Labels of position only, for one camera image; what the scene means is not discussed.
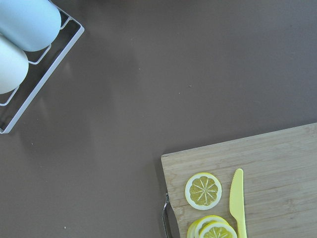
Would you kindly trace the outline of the white cup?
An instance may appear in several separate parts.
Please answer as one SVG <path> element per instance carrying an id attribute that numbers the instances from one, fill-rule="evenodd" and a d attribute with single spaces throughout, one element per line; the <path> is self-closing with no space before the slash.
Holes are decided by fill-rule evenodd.
<path id="1" fill-rule="evenodd" d="M 26 54 L 5 36 L 0 36 L 0 93 L 5 94 L 18 87 L 29 69 Z"/>

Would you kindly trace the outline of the upper lemon slice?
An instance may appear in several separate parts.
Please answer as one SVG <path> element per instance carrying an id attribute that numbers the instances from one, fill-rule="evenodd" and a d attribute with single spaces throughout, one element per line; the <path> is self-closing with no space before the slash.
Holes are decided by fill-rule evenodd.
<path id="1" fill-rule="evenodd" d="M 235 230 L 226 223 L 213 222 L 199 233 L 200 238 L 237 238 Z"/>

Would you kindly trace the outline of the lower lemon slice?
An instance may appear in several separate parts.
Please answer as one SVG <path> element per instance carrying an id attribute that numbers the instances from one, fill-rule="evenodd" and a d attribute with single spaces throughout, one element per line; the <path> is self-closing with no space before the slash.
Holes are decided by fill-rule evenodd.
<path id="1" fill-rule="evenodd" d="M 185 185 L 185 198 L 197 210 L 209 210 L 216 206 L 222 195 L 219 180 L 212 174 L 201 172 L 191 176 Z"/>

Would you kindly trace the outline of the bamboo cutting board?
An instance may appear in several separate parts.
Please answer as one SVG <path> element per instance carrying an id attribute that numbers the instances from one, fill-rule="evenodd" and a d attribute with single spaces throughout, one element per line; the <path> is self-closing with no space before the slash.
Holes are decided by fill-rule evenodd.
<path id="1" fill-rule="evenodd" d="M 244 172 L 244 204 L 250 238 L 314 238 L 317 235 L 317 126 L 308 124 L 161 157 L 170 205 L 179 233 L 206 215 L 236 227 L 229 211 L 234 172 Z M 219 203 L 206 211 L 185 198 L 187 180 L 207 172 L 221 183 Z"/>

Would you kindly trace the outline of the yellow plastic knife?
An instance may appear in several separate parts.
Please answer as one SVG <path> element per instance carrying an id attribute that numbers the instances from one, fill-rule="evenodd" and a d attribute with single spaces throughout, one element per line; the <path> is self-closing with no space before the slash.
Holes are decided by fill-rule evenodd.
<path id="1" fill-rule="evenodd" d="M 247 238 L 245 207 L 244 207 L 244 174 L 237 169 L 233 175 L 229 195 L 229 210 L 237 222 L 239 238 Z"/>

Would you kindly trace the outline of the light blue cup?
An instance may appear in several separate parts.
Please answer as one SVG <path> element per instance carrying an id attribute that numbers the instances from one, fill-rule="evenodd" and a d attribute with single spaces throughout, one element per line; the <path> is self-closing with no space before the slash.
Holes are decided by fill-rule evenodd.
<path id="1" fill-rule="evenodd" d="M 2 0 L 0 33 L 24 51 L 49 46 L 58 36 L 61 15 L 48 0 Z"/>

